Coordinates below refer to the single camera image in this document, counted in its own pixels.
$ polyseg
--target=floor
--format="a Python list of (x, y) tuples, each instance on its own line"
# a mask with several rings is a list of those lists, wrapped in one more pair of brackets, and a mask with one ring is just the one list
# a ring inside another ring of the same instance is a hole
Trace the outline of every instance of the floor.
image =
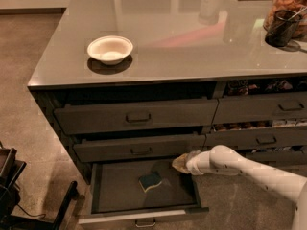
[[(78, 182), (80, 197), (72, 201), (61, 229), (82, 228), (89, 187), (70, 160), (58, 137), (27, 89), (60, 14), (0, 15), (0, 140), (18, 150), (27, 162), (18, 179), (21, 202), (32, 215), (52, 220), (71, 181)], [(306, 173), (306, 170), (295, 171)], [(241, 176), (196, 177), (201, 203), (210, 207), (206, 218), (161, 223), (155, 230), (289, 230), (294, 205), (268, 194)], [(24, 216), (18, 208), (15, 215)]]

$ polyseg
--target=sponge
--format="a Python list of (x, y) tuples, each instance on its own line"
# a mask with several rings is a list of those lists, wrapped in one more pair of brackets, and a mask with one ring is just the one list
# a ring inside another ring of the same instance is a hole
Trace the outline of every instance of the sponge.
[(146, 193), (149, 189), (158, 187), (162, 183), (162, 178), (158, 172), (151, 172), (150, 174), (141, 176), (138, 181), (144, 193)]

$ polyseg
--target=gray countertop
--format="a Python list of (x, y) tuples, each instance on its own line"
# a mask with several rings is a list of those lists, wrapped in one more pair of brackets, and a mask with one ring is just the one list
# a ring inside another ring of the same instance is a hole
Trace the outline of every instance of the gray countertop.
[[(307, 39), (289, 52), (267, 45), (271, 1), (72, 0), (29, 88), (144, 81), (223, 81), (306, 75)], [(133, 51), (117, 66), (92, 60), (94, 39), (120, 35)]]

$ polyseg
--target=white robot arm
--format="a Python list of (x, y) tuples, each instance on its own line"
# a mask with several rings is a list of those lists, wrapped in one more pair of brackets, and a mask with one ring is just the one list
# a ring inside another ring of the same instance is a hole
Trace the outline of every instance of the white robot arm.
[(251, 161), (223, 145), (210, 151), (182, 154), (173, 161), (173, 167), (192, 175), (216, 173), (245, 176), (264, 190), (288, 198), (296, 205), (292, 230), (305, 230), (307, 227), (306, 177)]

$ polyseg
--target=glass jar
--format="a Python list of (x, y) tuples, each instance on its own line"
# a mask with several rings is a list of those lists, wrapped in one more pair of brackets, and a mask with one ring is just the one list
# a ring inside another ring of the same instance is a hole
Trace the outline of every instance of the glass jar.
[[(267, 30), (272, 23), (274, 13), (280, 10), (288, 10), (299, 12), (303, 7), (307, 6), (307, 0), (272, 0), (272, 8), (270, 9), (265, 22), (264, 28)], [(304, 37), (307, 35), (307, 11), (301, 13), (303, 20), (299, 23), (293, 38)]]

